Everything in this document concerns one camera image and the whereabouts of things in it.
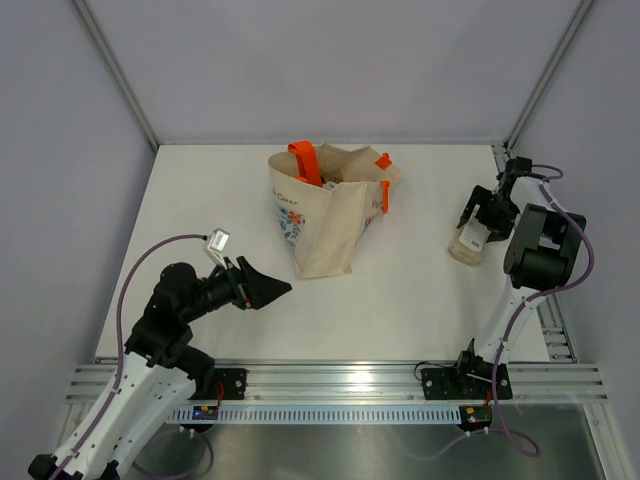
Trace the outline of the canvas bag orange handles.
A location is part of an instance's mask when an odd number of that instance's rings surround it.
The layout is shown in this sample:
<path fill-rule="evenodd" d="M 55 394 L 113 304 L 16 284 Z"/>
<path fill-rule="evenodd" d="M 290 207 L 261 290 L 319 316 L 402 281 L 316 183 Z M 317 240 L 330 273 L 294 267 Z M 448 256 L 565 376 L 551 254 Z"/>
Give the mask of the canvas bag orange handles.
<path fill-rule="evenodd" d="M 389 212 L 391 193 L 404 180 L 390 155 L 369 145 L 346 150 L 298 141 L 271 155 L 268 168 L 299 279 L 349 274 L 357 241 L 377 216 Z M 338 186 L 328 191 L 328 181 Z"/>

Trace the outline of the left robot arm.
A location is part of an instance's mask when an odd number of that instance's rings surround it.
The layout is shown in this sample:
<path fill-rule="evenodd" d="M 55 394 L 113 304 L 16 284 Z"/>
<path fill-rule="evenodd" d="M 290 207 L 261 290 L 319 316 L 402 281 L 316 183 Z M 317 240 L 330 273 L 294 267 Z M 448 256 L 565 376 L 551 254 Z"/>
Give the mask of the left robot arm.
<path fill-rule="evenodd" d="M 188 263 L 160 274 L 140 319 L 124 342 L 116 371 L 87 416 L 55 452 L 28 468 L 34 479 L 120 479 L 169 415 L 215 388 L 215 360 L 191 346 L 191 322 L 233 305 L 259 310 L 290 292 L 244 257 L 205 278 Z"/>

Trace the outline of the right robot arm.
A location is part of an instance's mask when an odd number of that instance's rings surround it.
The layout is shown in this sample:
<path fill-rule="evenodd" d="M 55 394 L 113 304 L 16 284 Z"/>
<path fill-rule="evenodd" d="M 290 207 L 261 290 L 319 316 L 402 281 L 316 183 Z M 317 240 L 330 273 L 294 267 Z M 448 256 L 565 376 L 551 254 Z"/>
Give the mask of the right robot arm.
<path fill-rule="evenodd" d="M 496 188 L 475 186 L 447 248 L 454 259 L 477 266 L 488 244 L 508 244 L 497 306 L 453 367 L 454 388 L 463 396 L 500 383 L 528 319 L 549 295 L 571 287 L 578 253 L 588 244 L 585 217 L 562 208 L 541 171 L 531 159 L 516 157 L 498 174 Z"/>

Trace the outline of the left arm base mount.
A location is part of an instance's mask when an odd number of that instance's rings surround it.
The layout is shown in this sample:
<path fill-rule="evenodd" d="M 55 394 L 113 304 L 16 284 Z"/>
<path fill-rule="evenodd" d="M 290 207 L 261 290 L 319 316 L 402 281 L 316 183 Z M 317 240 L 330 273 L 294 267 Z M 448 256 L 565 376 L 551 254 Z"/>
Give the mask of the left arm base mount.
<path fill-rule="evenodd" d="M 243 400 L 245 398 L 247 370 L 243 368 L 216 368 L 196 379 L 191 400 Z"/>

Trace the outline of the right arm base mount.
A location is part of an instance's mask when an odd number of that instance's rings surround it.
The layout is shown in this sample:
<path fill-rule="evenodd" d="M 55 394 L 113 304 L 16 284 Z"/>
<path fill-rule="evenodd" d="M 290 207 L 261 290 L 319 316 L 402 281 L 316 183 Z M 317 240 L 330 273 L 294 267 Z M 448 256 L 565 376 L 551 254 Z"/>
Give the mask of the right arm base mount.
<path fill-rule="evenodd" d="M 513 391 L 505 365 L 500 365 L 496 384 L 492 387 L 492 366 L 482 366 L 466 374 L 453 367 L 432 367 L 420 371 L 423 395 L 426 400 L 479 400 L 497 397 L 511 400 Z"/>

